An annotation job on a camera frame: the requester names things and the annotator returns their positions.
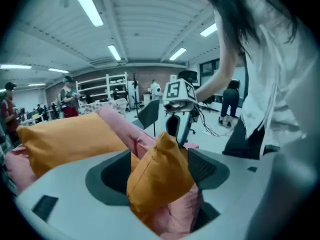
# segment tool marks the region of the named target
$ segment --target handheld controller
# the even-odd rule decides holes
[[[179,147],[183,147],[187,141],[191,124],[197,122],[199,117],[199,106],[194,87],[182,78],[166,83],[163,105],[169,115],[165,124],[166,130],[176,138]]]

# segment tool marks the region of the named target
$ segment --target ceiling light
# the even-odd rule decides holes
[[[216,32],[218,29],[217,29],[217,24],[214,23],[213,25],[211,25],[210,27],[208,27],[207,29],[205,29],[204,31],[202,31],[200,33],[201,36],[204,36],[204,37],[207,37],[209,36],[210,34],[212,34],[213,32]]]
[[[169,59],[170,61],[174,61],[176,58],[178,58],[181,54],[183,54],[187,49],[180,48],[174,55],[171,56]]]
[[[55,69],[55,68],[49,68],[49,71],[59,72],[59,73],[69,73],[69,71],[61,70],[61,69]]]
[[[121,58],[119,56],[119,53],[117,52],[117,49],[114,45],[109,45],[108,46],[110,52],[112,53],[113,57],[117,60],[117,61],[121,61]]]
[[[78,2],[95,27],[99,27],[104,24],[93,0],[78,0]]]
[[[0,66],[0,69],[2,70],[12,70],[12,69],[21,69],[21,70],[29,70],[32,66],[26,66],[26,65],[11,65],[11,64],[3,64]]]
[[[46,84],[45,83],[32,83],[32,84],[29,84],[28,86],[45,86]]]

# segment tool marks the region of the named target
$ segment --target sleeveless white top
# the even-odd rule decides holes
[[[317,70],[320,56],[312,32],[302,22],[298,23],[294,40],[288,42],[292,34],[288,18],[265,0],[246,1],[253,13],[260,44],[251,37],[244,43],[249,53],[246,54],[249,83],[241,119],[246,138],[255,129],[264,127],[262,156],[266,145],[282,147],[304,136],[286,99]]]

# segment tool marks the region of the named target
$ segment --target red pants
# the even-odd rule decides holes
[[[64,118],[73,118],[79,115],[75,107],[69,107],[69,106],[63,109],[63,113],[64,113]]]

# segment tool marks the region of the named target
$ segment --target cap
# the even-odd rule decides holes
[[[64,83],[74,83],[75,82],[75,80],[71,77],[71,76],[65,76],[64,78],[63,78],[63,82]]]
[[[9,90],[9,91],[12,91],[14,88],[16,88],[17,86],[14,84],[14,83],[12,83],[12,82],[7,82],[6,84],[5,84],[5,86],[4,86],[4,88],[6,89],[6,90]]]

